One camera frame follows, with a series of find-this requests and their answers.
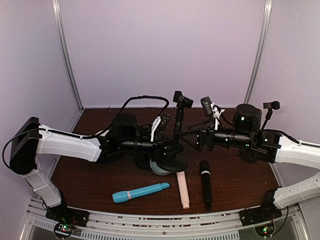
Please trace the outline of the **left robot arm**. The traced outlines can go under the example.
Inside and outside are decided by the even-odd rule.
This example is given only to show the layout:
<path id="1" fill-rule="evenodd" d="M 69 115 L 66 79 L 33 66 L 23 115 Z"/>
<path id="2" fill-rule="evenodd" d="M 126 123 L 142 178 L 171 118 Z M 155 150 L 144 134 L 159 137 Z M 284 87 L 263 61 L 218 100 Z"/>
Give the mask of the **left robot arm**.
<path id="1" fill-rule="evenodd" d="M 177 157 L 184 148 L 178 143 L 179 134 L 173 139 L 162 136 L 170 120 L 169 115 L 158 116 L 152 124 L 138 125 L 132 113 L 121 113 L 111 122 L 108 129 L 93 136 L 79 135 L 49 128 L 30 117 L 21 127 L 11 143 L 10 169 L 23 176 L 33 190 L 43 199 L 49 213 L 55 218 L 68 218 L 63 193 L 42 173 L 36 156 L 59 155 L 87 160 L 92 163 L 110 164 L 124 155 L 134 155 L 135 164 L 141 169 L 184 171 L 188 163 Z"/>

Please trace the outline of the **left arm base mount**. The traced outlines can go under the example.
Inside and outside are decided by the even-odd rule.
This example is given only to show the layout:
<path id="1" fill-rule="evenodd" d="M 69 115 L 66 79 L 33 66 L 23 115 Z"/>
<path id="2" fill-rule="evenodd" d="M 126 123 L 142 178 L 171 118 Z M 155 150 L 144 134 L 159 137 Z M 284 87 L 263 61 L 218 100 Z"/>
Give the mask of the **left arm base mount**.
<path id="1" fill-rule="evenodd" d="M 85 210 L 57 206 L 48 207 L 45 217 L 57 222 L 53 227 L 55 236 L 59 239 L 66 239 L 74 233 L 77 227 L 87 226 L 89 215 L 90 213 Z"/>

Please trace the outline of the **blue toy microphone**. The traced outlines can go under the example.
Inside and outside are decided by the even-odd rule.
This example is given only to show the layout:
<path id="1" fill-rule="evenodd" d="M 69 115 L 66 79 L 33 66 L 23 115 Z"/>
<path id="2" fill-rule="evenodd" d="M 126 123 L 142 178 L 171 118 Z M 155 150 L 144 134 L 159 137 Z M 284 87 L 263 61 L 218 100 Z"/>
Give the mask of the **blue toy microphone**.
<path id="1" fill-rule="evenodd" d="M 168 182 L 163 182 L 163 183 L 157 183 L 157 184 L 153 184 L 153 185 L 149 185 L 149 186 L 145 186 L 145 187 L 141 187 L 133 190 L 119 191 L 112 194 L 112 199 L 114 203 L 124 203 L 135 198 L 160 192 L 169 187 L 170 187 L 170 184 Z"/>

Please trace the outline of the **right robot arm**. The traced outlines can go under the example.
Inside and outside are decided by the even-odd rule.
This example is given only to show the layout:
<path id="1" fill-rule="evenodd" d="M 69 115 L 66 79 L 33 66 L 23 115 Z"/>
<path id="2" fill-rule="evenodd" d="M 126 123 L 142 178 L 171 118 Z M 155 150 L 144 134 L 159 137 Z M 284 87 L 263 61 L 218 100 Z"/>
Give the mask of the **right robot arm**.
<path id="1" fill-rule="evenodd" d="M 219 126 L 224 109 L 210 101 L 201 99 L 201 105 L 208 122 L 203 128 L 190 129 L 180 133 L 180 139 L 202 152 L 203 146 L 212 151 L 215 145 L 225 148 L 239 148 L 240 156 L 248 162 L 264 161 L 267 163 L 290 163 L 320 169 L 320 144 L 297 140 L 287 133 L 276 129 L 264 129 L 271 118 L 273 110 L 280 108 L 278 101 L 265 102 L 263 108 L 268 109 L 261 127 L 262 111 L 251 104 L 239 104 L 233 115 L 233 127 Z M 187 136 L 195 135 L 192 142 Z M 261 205 L 274 205 L 284 209 L 320 196 L 320 172 L 296 184 L 280 187 L 265 192 Z"/>

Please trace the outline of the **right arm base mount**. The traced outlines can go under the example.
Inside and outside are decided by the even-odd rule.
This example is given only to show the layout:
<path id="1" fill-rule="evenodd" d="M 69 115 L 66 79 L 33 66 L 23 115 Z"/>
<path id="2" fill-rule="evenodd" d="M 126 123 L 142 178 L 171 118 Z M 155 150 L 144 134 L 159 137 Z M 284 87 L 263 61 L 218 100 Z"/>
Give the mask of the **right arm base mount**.
<path id="1" fill-rule="evenodd" d="M 254 232 L 262 238 L 271 237 L 276 233 L 275 220 L 281 216 L 282 211 L 273 205 L 247 207 L 239 212 L 242 226 L 253 226 Z"/>

